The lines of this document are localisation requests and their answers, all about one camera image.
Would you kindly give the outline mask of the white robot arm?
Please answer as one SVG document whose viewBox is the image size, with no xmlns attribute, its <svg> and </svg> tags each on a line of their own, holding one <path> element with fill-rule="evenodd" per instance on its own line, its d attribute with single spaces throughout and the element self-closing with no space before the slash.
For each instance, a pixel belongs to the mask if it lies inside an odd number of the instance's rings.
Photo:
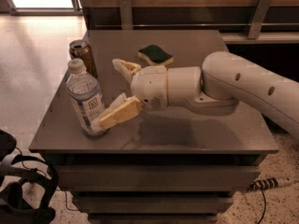
<svg viewBox="0 0 299 224">
<path fill-rule="evenodd" d="M 196 114 L 225 116 L 243 102 L 291 135 L 299 136 L 299 83 L 225 51 L 206 56 L 201 66 L 141 67 L 114 59 L 114 68 L 130 84 L 132 96 L 121 94 L 92 122 L 104 131 L 137 117 L 142 111 L 181 106 Z"/>
</svg>

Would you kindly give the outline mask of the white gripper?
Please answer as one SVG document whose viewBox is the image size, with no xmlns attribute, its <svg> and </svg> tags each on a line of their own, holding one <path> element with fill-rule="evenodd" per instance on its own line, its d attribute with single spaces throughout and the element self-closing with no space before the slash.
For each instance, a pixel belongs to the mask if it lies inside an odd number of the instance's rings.
<svg viewBox="0 0 299 224">
<path fill-rule="evenodd" d="M 113 67 L 131 84 L 134 96 L 119 95 L 91 122 L 95 132 L 102 132 L 137 117 L 143 110 L 167 108 L 167 70 L 164 66 L 148 66 L 141 69 L 137 63 L 121 59 L 112 60 Z"/>
</svg>

